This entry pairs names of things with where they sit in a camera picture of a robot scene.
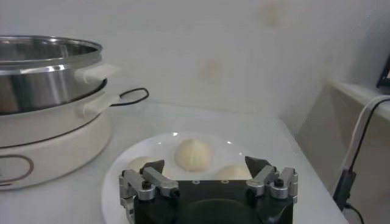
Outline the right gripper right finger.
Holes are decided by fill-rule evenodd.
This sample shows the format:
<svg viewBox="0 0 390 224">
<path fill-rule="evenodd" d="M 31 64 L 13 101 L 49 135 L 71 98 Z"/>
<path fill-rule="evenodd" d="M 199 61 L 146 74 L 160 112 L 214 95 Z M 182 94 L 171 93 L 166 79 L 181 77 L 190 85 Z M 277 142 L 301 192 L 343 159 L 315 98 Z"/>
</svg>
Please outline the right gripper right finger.
<svg viewBox="0 0 390 224">
<path fill-rule="evenodd" d="M 252 176 L 246 181 L 254 196 L 261 197 L 266 191 L 277 200 L 292 199 L 297 203 L 298 173 L 295 168 L 284 167 L 281 172 L 265 159 L 245 156 L 246 166 Z"/>
</svg>

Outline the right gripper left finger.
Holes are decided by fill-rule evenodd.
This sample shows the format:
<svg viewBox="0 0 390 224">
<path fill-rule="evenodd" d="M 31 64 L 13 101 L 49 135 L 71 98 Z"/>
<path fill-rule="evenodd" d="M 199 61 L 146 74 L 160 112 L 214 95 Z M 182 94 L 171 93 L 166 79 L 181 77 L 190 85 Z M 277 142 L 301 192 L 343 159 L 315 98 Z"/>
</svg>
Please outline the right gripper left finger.
<svg viewBox="0 0 390 224">
<path fill-rule="evenodd" d="M 179 183 L 162 175 L 164 160 L 146 163 L 138 172 L 123 170 L 118 177 L 119 202 L 129 223 L 135 223 L 135 200 L 152 201 L 157 192 L 163 197 L 179 197 Z"/>
</svg>

